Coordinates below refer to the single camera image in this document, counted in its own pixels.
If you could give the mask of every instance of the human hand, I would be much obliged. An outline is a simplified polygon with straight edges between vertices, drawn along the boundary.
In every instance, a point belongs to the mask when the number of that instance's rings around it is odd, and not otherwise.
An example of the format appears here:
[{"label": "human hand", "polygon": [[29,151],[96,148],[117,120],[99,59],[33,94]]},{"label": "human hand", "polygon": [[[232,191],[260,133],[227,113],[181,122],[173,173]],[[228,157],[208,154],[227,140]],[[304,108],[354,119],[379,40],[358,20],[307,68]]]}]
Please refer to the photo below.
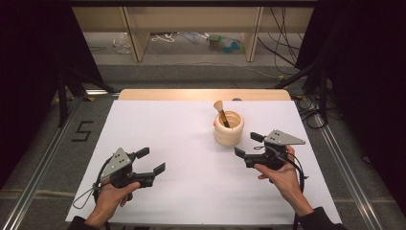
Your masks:
[{"label": "human hand", "polygon": [[[288,159],[294,162],[295,150],[290,146],[286,146],[286,151],[289,153]],[[273,171],[261,164],[254,165],[254,168],[261,173],[258,179],[268,178],[275,184],[282,197],[289,202],[299,217],[313,212],[313,208],[302,194],[296,168],[293,165],[286,163],[277,171]]]},{"label": "human hand", "polygon": [[125,205],[128,195],[140,188],[140,186],[139,182],[134,182],[121,189],[115,188],[110,183],[101,186],[96,207],[85,223],[98,229],[101,228],[114,216],[119,205],[120,207]]}]

